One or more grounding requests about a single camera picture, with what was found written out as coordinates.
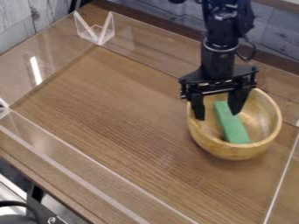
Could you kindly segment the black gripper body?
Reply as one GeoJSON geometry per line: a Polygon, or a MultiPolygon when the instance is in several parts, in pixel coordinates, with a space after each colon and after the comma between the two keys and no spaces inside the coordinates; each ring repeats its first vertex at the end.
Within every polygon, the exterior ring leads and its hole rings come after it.
{"type": "Polygon", "coordinates": [[[207,42],[200,47],[200,66],[180,79],[180,97],[188,101],[192,95],[230,93],[235,88],[258,86],[258,69],[235,63],[236,48],[212,48],[207,42]]]}

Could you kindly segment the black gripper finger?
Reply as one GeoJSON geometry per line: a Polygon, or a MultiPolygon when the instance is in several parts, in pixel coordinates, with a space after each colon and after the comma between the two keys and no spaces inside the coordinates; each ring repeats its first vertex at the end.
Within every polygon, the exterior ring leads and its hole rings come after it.
{"type": "Polygon", "coordinates": [[[195,118],[200,121],[204,120],[206,117],[206,108],[203,103],[203,95],[202,94],[194,94],[191,96],[191,108],[195,114],[195,118]]]}
{"type": "Polygon", "coordinates": [[[250,88],[235,88],[228,92],[228,108],[232,115],[236,115],[247,102],[250,88]]]}

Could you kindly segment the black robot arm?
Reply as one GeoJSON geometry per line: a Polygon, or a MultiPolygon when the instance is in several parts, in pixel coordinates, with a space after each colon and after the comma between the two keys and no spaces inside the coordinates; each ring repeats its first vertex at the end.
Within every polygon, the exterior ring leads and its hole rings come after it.
{"type": "Polygon", "coordinates": [[[228,94],[228,109],[236,115],[247,102],[251,89],[258,86],[258,69],[238,64],[235,56],[250,62],[256,51],[246,58],[239,54],[239,40],[248,40],[255,15],[251,0],[200,0],[204,36],[200,42],[200,66],[179,78],[180,97],[191,104],[195,118],[206,119],[204,97],[228,94]]]}

